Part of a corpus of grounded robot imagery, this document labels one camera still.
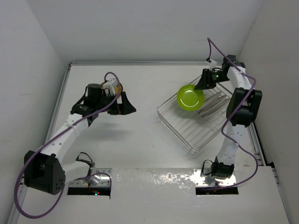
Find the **white tabletop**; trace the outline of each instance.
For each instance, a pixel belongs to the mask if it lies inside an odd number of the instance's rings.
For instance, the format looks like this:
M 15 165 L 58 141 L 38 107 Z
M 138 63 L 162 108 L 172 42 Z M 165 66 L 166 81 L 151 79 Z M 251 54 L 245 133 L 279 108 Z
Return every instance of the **white tabletop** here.
M 85 87 L 90 83 L 102 83 L 108 71 L 118 75 L 129 101 L 137 109 L 136 113 L 126 116 L 100 114 L 79 136 L 63 162 L 73 162 L 79 152 L 83 151 L 92 157 L 97 167 L 112 168 L 114 185 L 111 200 L 105 196 L 63 196 L 57 208 L 48 216 L 38 220 L 20 216 L 18 223 L 62 224 L 84 220 L 107 224 L 195 221 L 287 223 L 270 168 L 260 167 L 253 180 L 239 187 L 238 196 L 195 196 L 194 184 L 183 180 L 179 183 L 183 182 L 185 188 L 176 184 L 168 186 L 165 182 L 157 184 L 152 178 L 150 181 L 147 179 L 151 172 L 160 176 L 167 172 L 190 173 L 190 168 L 201 167 L 203 160 L 214 160 L 221 148 L 224 138 L 218 134 L 197 157 L 190 158 L 181 143 L 159 121 L 156 112 L 157 107 L 181 86 L 199 76 L 203 68 L 199 65 L 72 66 L 54 131 L 64 123 L 73 104 L 83 95 Z M 248 134 L 244 135 L 242 145 L 253 151 Z M 235 163 L 237 181 L 250 176 L 254 164 L 250 156 L 239 150 Z M 151 168 L 151 171 L 135 168 Z M 143 198 L 146 196 L 148 202 L 150 198 L 153 200 L 152 203 L 144 203 Z M 37 215 L 45 212 L 55 198 L 28 189 L 23 208 Z

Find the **white dish rack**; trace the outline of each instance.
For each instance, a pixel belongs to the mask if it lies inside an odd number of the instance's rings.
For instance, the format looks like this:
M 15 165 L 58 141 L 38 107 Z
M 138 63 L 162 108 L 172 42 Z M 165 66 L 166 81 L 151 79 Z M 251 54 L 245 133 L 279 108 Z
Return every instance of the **white dish rack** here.
M 201 76 L 190 82 L 196 85 Z M 213 89 L 203 90 L 205 100 L 221 92 L 220 96 L 231 98 L 232 93 L 221 84 Z M 199 111 L 186 111 L 177 103 L 177 94 L 157 108 L 160 120 L 184 144 L 190 155 L 195 156 L 221 130 L 226 120 L 227 105 L 208 118 L 202 118 Z

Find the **white wall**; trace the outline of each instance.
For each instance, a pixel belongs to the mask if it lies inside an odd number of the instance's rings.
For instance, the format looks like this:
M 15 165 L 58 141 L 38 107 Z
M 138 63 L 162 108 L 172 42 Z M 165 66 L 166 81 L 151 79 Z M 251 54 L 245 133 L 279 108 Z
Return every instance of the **white wall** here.
M 298 12 L 298 0 L 266 0 L 240 57 L 263 91 L 257 128 L 294 224 L 299 223 Z
M 0 223 L 28 150 L 44 141 L 65 68 L 25 0 L 0 1 Z
M 207 37 L 238 55 L 262 1 L 27 0 L 66 63 L 205 60 Z

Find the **lime green bowl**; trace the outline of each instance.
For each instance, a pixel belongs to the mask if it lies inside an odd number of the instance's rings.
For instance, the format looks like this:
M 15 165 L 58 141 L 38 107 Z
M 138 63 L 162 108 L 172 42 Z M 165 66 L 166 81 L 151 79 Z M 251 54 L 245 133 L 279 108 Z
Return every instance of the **lime green bowl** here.
M 202 90 L 194 90 L 195 85 L 184 85 L 177 93 L 177 101 L 186 111 L 198 110 L 205 101 Z

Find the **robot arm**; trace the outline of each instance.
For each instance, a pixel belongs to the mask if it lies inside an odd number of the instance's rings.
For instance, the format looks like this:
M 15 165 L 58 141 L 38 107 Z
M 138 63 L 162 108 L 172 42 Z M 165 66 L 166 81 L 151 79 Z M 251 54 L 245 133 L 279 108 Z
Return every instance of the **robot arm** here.
M 83 97 L 72 107 L 71 114 L 55 136 L 69 127 L 71 127 L 71 130 L 45 147 L 28 165 L 24 173 L 26 186 L 56 195 L 61 191 L 64 184 L 89 175 L 90 168 L 94 166 L 93 162 L 77 158 L 71 164 L 63 166 L 61 164 L 75 139 L 91 125 L 98 117 L 98 114 L 74 126 L 72 124 L 82 119 L 82 117 L 106 107 L 115 98 L 115 92 L 112 90 L 115 81 L 109 80 L 107 82 L 110 83 L 108 89 L 113 95 L 107 95 L 103 86 L 99 84 L 89 84 L 86 87 Z M 121 103 L 115 101 L 106 112 L 112 115 L 126 115 L 136 112 L 136 109 L 128 101 L 126 93 L 122 91 Z M 28 151 L 24 161 L 26 162 L 33 153 L 34 151 Z
M 235 59 L 235 56 L 229 55 L 228 58 L 238 66 L 241 72 L 245 73 L 244 63 L 238 62 Z M 222 69 L 203 70 L 202 78 L 195 89 L 211 89 L 219 82 L 230 81 L 234 88 L 234 93 L 227 108 L 226 117 L 228 118 L 251 88 L 248 78 L 243 76 L 241 72 L 237 71 L 235 67 L 230 66 L 228 61 L 224 58 Z M 231 136 L 237 142 L 241 141 L 247 127 L 256 119 L 261 99 L 262 92 L 253 90 L 247 98 L 247 105 L 242 105 L 228 123 L 227 135 Z M 222 148 L 217 154 L 215 161 L 212 163 L 212 176 L 218 179 L 231 177 L 235 167 L 234 164 L 237 149 L 238 144 L 234 143 L 229 138 L 224 139 Z

